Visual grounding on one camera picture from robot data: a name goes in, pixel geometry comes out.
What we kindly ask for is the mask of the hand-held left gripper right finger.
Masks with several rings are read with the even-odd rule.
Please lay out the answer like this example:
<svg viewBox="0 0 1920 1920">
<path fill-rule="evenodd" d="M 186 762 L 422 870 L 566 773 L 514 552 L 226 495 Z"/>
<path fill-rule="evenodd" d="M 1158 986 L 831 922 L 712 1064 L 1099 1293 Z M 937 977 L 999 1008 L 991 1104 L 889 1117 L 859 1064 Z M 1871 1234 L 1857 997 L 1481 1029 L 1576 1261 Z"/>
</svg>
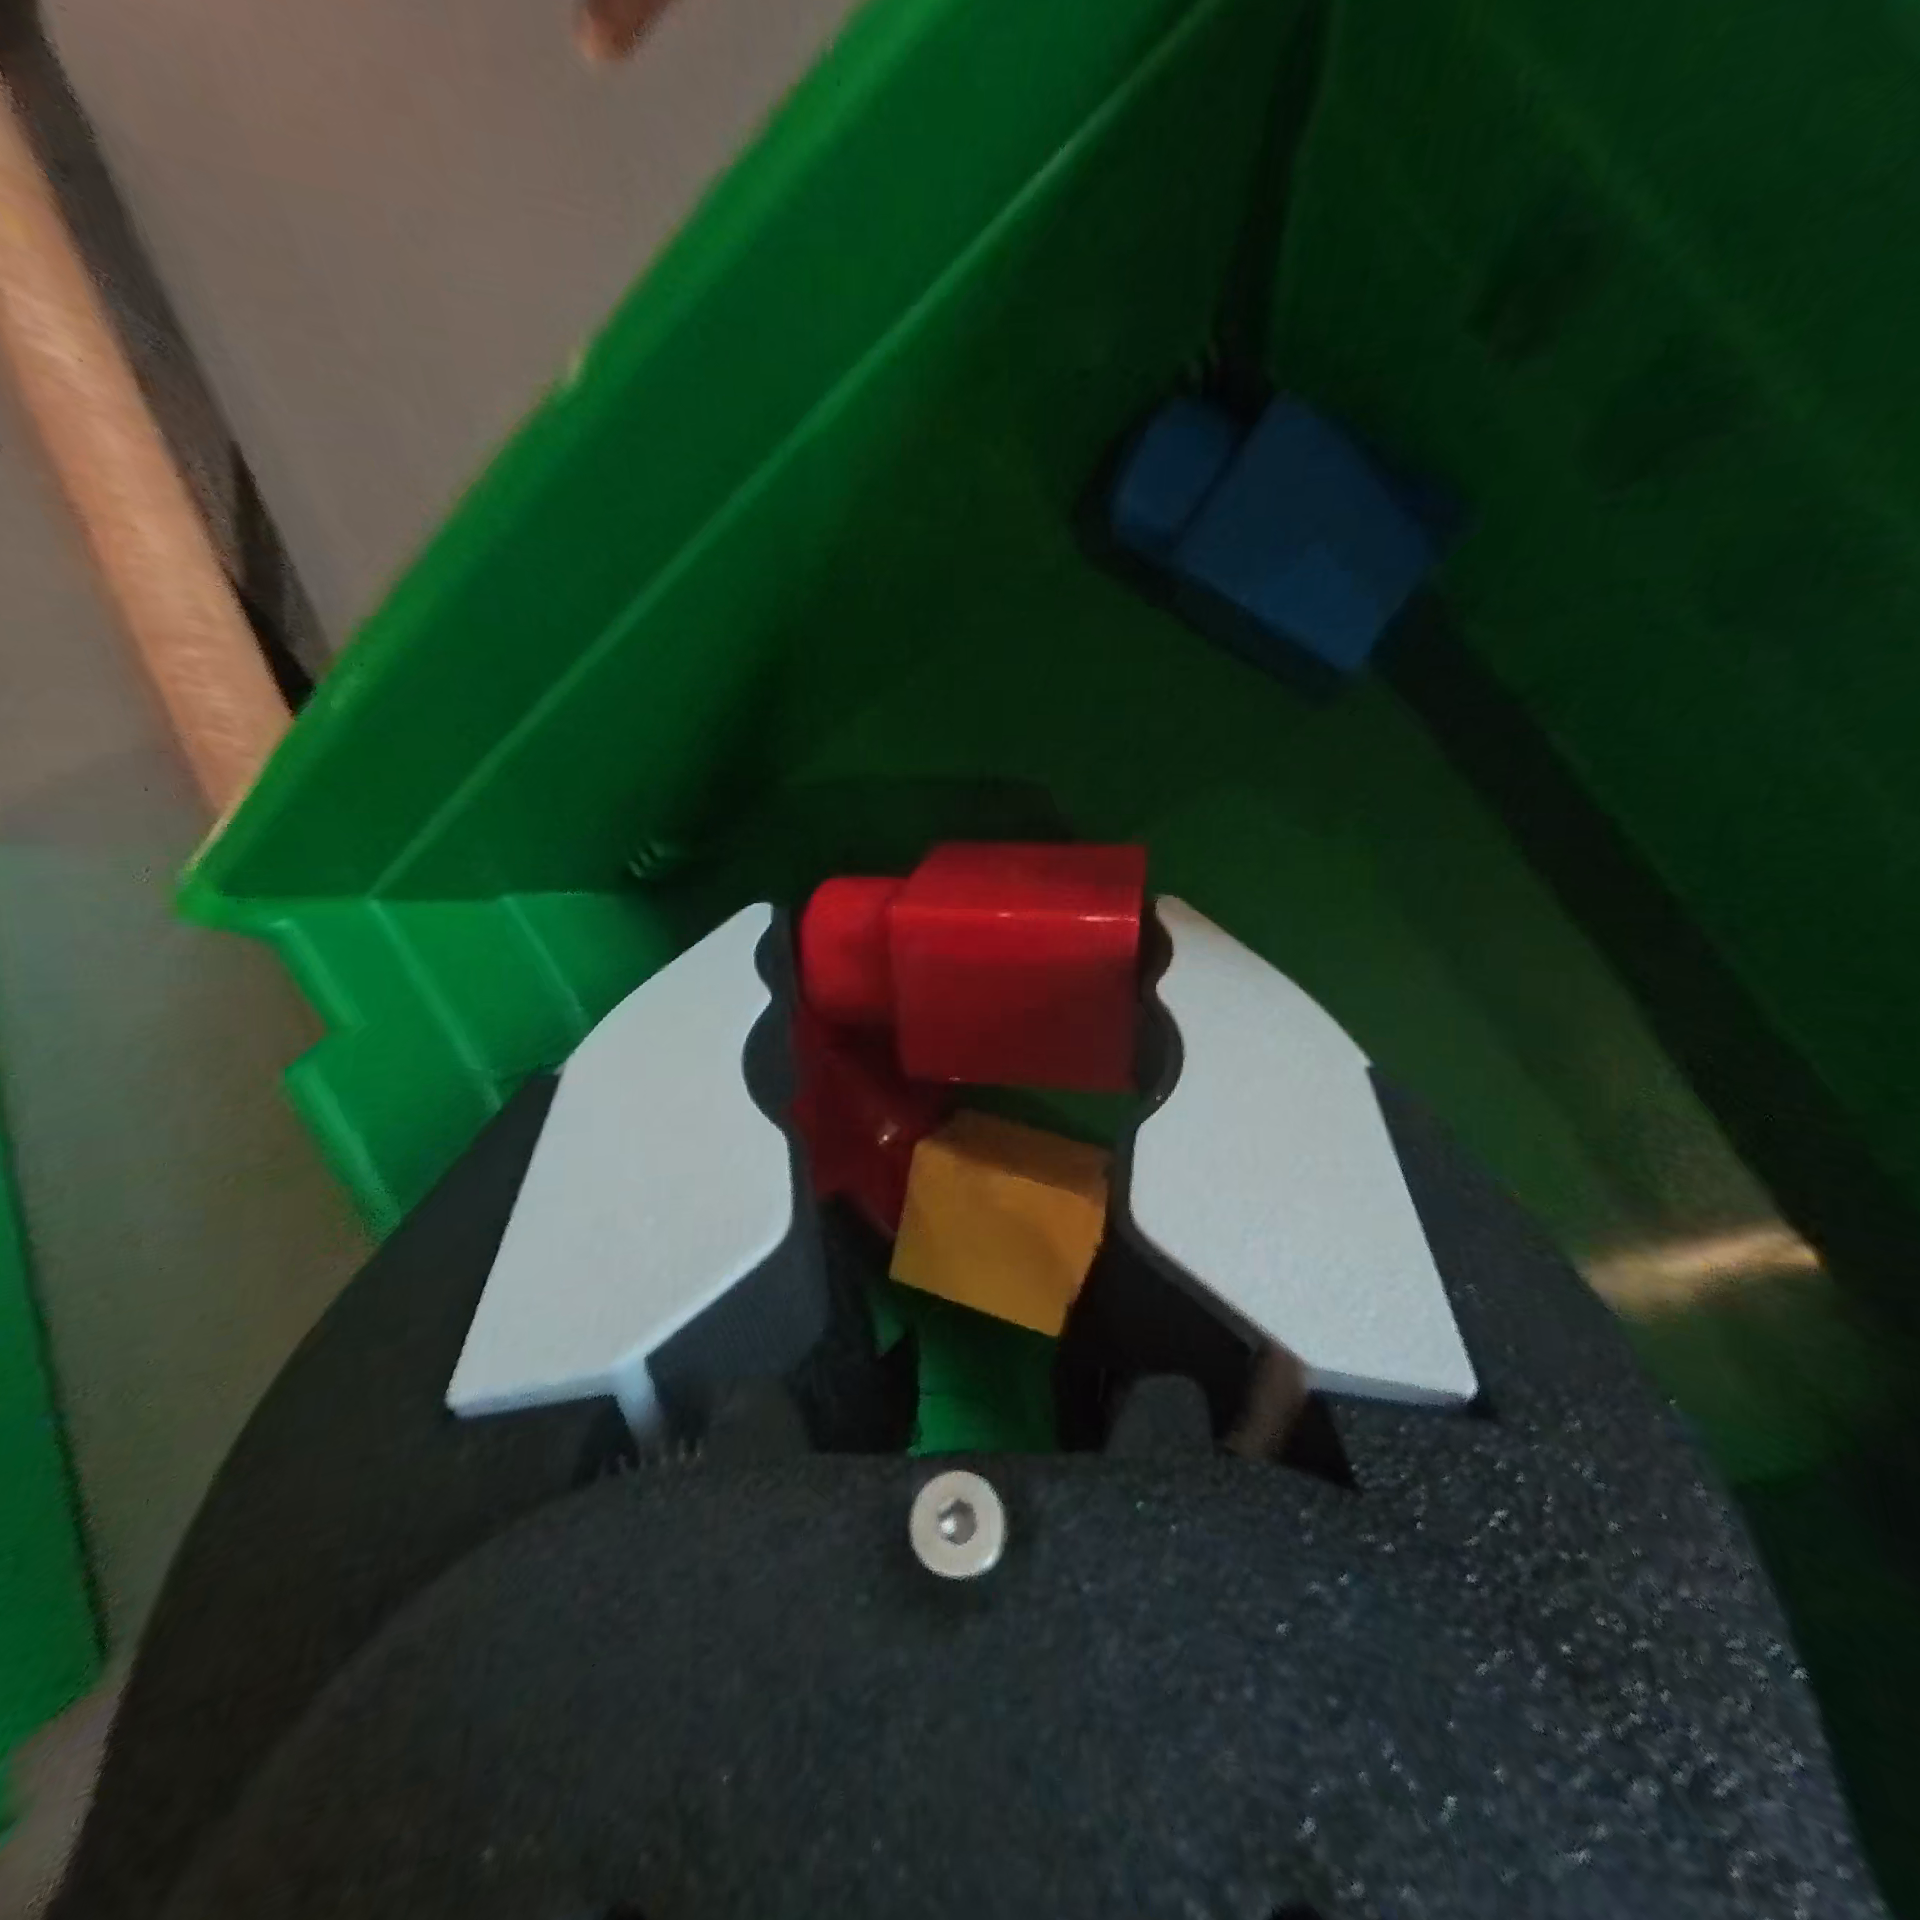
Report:
<svg viewBox="0 0 1920 1920">
<path fill-rule="evenodd" d="M 1374 1060 L 1280 967 L 1152 903 L 1167 1042 L 1122 1151 L 1122 1225 L 1204 1324 L 1230 1449 L 1282 1449 L 1314 1397 L 1442 1416 L 1479 1376 Z"/>
</svg>

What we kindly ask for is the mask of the yellow mega block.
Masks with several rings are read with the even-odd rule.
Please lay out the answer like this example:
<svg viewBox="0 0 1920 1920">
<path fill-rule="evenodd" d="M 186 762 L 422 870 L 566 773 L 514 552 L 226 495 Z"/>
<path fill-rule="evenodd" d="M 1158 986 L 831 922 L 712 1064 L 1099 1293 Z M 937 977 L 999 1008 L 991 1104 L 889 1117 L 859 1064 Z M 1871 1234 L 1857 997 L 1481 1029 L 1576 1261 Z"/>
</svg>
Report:
<svg viewBox="0 0 1920 1920">
<path fill-rule="evenodd" d="M 1114 1154 L 958 1111 L 910 1160 L 892 1282 L 1062 1336 L 1106 1238 Z"/>
</svg>

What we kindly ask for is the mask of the blue mega block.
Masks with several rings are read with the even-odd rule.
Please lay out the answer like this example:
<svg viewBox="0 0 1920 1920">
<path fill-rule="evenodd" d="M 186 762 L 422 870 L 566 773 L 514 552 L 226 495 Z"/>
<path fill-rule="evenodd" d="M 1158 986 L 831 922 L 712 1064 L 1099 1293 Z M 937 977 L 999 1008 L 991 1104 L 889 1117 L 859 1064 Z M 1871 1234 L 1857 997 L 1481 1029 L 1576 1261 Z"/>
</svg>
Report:
<svg viewBox="0 0 1920 1920">
<path fill-rule="evenodd" d="M 1458 538 L 1463 509 L 1287 392 L 1163 400 L 1098 482 L 1098 529 L 1163 605 L 1271 677 L 1364 671 Z"/>
</svg>

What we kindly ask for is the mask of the red mega block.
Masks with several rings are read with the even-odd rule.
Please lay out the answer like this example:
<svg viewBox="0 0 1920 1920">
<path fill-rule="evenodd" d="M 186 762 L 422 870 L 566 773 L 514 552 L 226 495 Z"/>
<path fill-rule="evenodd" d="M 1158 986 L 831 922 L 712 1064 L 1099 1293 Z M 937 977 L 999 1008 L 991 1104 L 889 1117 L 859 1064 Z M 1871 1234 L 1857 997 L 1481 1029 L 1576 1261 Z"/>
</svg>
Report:
<svg viewBox="0 0 1920 1920">
<path fill-rule="evenodd" d="M 1137 1078 L 1147 849 L 943 842 L 905 876 L 822 882 L 801 991 L 913 1080 L 1119 1095 Z"/>
<path fill-rule="evenodd" d="M 795 1121 L 814 1191 L 895 1238 L 920 1142 L 954 1111 L 950 1087 L 907 1076 L 892 1044 L 824 1023 L 798 1036 Z"/>
</svg>

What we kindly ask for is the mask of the green plastic bin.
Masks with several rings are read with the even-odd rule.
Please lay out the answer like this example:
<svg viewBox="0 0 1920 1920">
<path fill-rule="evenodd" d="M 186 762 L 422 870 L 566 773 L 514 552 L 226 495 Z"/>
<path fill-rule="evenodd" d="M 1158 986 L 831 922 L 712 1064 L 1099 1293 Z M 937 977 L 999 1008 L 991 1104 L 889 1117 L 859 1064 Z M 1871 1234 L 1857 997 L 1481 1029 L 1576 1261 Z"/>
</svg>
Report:
<svg viewBox="0 0 1920 1920">
<path fill-rule="evenodd" d="M 870 5 L 183 884 L 372 1231 L 750 896 L 1144 840 L 1635 1300 L 1915 1916 L 1915 5 Z M 1457 501 L 1326 703 L 1092 556 L 1207 375 Z"/>
<path fill-rule="evenodd" d="M 17 1765 L 105 1672 L 107 1608 L 90 1544 L 33 1236 L 3 1138 L 3 1813 L 17 1822 Z"/>
</svg>

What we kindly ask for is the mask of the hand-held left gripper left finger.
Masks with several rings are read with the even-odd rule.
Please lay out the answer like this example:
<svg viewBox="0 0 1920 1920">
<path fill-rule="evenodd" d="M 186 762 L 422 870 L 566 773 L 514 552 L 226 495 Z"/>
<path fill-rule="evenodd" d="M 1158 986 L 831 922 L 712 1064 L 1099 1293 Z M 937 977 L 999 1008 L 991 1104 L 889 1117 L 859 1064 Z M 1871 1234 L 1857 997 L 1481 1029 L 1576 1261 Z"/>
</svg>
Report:
<svg viewBox="0 0 1920 1920">
<path fill-rule="evenodd" d="M 497 1416 L 610 1400 L 704 1423 L 825 1340 L 825 1252 L 786 1114 L 784 912 L 750 903 L 647 975 L 561 1066 L 448 1378 Z"/>
</svg>

